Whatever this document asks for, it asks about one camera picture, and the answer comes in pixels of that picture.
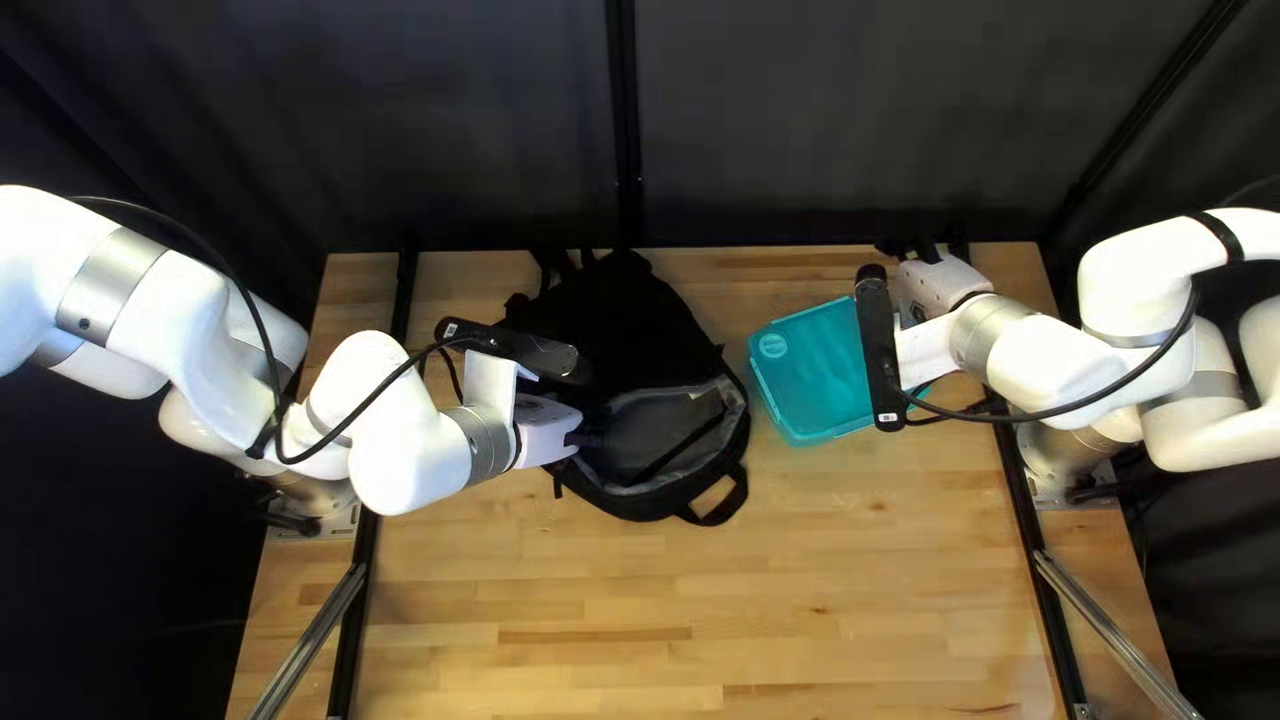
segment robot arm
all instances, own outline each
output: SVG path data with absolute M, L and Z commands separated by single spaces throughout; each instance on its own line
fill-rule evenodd
M 253 300 L 273 360 L 288 377 L 307 334 Z M 387 380 L 408 360 L 404 348 L 364 332 L 339 345 L 310 397 L 287 409 L 283 447 L 273 437 L 261 459 L 248 457 L 275 393 L 239 293 L 219 272 L 33 188 L 0 187 L 0 374 L 31 359 L 119 397 L 148 396 L 168 380 L 160 424 L 175 441 L 257 475 L 292 466 L 320 479 L 351 477 L 364 502 L 383 514 L 421 507 L 534 456 L 548 462 L 577 450 L 563 445 L 581 419 L 576 411 L 561 406 L 554 414 L 558 436 L 531 434 L 545 418 L 517 415 L 517 363 L 468 351 L 467 402 L 440 411 L 411 369 Z M 381 395 L 333 442 L 289 460 L 344 423 L 384 380 Z M 538 442 L 517 446 L 517 430 Z
M 1027 413 L 1061 406 L 1107 387 L 1152 355 L 1184 311 L 1192 275 L 1229 261 L 1277 258 L 1280 214 L 1251 208 L 1117 234 L 1080 263 L 1083 331 L 986 292 L 989 283 L 980 287 L 974 270 L 955 258 L 932 265 L 908 260 L 899 269 L 905 281 L 897 288 L 899 310 L 906 322 L 923 322 L 897 333 L 901 386 L 960 369 Z M 1280 347 L 1267 342 L 1280 333 L 1280 299 L 1251 309 L 1240 333 L 1262 395 L 1257 410 L 1242 400 L 1221 333 L 1196 318 L 1137 379 L 1043 423 L 1091 429 L 1120 443 L 1144 438 L 1153 461 L 1175 471 L 1280 455 L 1280 415 L 1271 407 Z

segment wooden table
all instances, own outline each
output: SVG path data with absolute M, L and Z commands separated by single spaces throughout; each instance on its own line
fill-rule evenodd
M 645 251 L 748 378 L 746 337 L 849 293 L 869 247 Z M 977 243 L 979 270 L 1053 311 L 1032 243 Z M 392 254 L 333 255 L 303 392 L 338 342 L 387 329 Z M 494 322 L 534 295 L 524 252 L 420 256 L 408 346 L 445 314 Z M 452 397 L 433 361 L 431 395 Z M 966 377 L 931 400 L 978 397 Z M 786 446 L 755 402 L 751 498 L 728 524 L 616 520 L 522 470 L 383 524 L 355 716 L 1061 717 L 986 425 L 940 423 Z M 1167 671 L 1116 510 L 1047 511 L 1051 551 Z M 268 543 L 228 707 L 243 717 L 351 559 L 349 541 Z M 1103 717 L 1155 717 L 1070 615 Z M 325 716 L 332 637 L 282 717 Z

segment teal plastic container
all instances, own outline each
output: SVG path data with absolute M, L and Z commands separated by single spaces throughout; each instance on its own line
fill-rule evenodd
M 852 297 L 773 320 L 749 342 L 751 372 L 787 445 L 818 445 L 873 424 Z

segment metal frame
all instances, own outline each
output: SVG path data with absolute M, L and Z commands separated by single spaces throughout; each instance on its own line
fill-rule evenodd
M 396 300 L 392 305 L 389 333 L 397 342 L 404 343 L 408 334 L 408 315 L 413 302 L 413 286 L 417 281 L 417 250 L 402 249 L 396 265 Z M 344 720 L 351 714 L 351 701 L 356 696 L 356 670 L 360 666 L 361 641 L 365 634 L 365 615 L 369 606 L 369 587 L 372 583 L 374 555 L 378 551 L 378 532 L 383 516 L 366 506 L 360 507 L 360 523 L 356 527 L 356 547 L 352 548 L 352 565 L 370 569 L 367 579 L 352 600 L 342 618 L 342 632 L 338 635 L 338 656 L 333 665 L 333 680 L 329 684 L 328 720 Z
M 609 95 L 613 101 L 618 242 L 623 247 L 637 247 L 644 243 L 646 233 L 635 0 L 604 0 L 604 27 L 609 51 Z
M 298 643 L 293 646 L 275 675 L 271 676 L 271 682 L 262 689 L 257 703 L 248 714 L 248 720 L 271 720 L 280 712 L 289 696 L 293 694 L 293 688 L 298 687 L 302 674 L 307 671 L 307 666 L 320 652 L 324 641 L 329 638 L 334 624 L 339 618 L 349 616 L 347 611 L 351 609 L 352 601 L 365 592 L 369 585 L 367 574 L 369 565 L 360 562 L 352 565 L 342 580 L 338 580 L 333 593 L 320 606 L 320 612 L 316 612 L 311 624 L 298 638 Z
M 1038 575 L 1084 618 L 1085 623 L 1106 643 L 1107 651 L 1116 659 L 1116 662 L 1124 667 L 1124 671 L 1133 678 L 1134 683 L 1142 688 L 1142 692 L 1147 693 L 1147 697 L 1156 706 L 1164 710 L 1170 717 L 1176 717 L 1178 720 L 1204 720 L 1204 716 L 1192 707 L 1192 703 L 1183 697 L 1183 693 L 1178 692 L 1176 688 L 1161 676 L 1155 665 L 1151 664 L 1151 660 L 1138 650 L 1138 646 L 1129 641 L 1124 630 L 1111 620 L 1106 611 L 1102 610 L 1102 606 L 1094 602 L 1089 597 L 1089 593 L 1066 570 L 1059 568 L 1052 557 L 1039 550 L 1033 556 Z
M 1187 76 L 1199 64 L 1208 49 L 1213 46 L 1222 31 L 1226 29 L 1235 15 L 1249 0 L 1215 0 L 1199 20 L 1192 27 L 1187 37 L 1174 49 L 1174 53 L 1165 60 L 1164 67 L 1147 86 L 1147 90 L 1138 96 L 1138 100 L 1125 114 L 1120 124 L 1111 132 L 1107 141 L 1098 152 L 1085 165 L 1084 172 L 1076 178 L 1066 191 L 1066 199 L 1061 208 L 1053 214 L 1048 223 L 1046 237 L 1053 237 L 1062 231 L 1071 220 L 1082 205 L 1093 195 L 1102 181 L 1120 163 L 1124 154 L 1129 151 L 1134 141 L 1151 123 L 1152 118 L 1172 97 L 1174 92 L 1183 85 Z

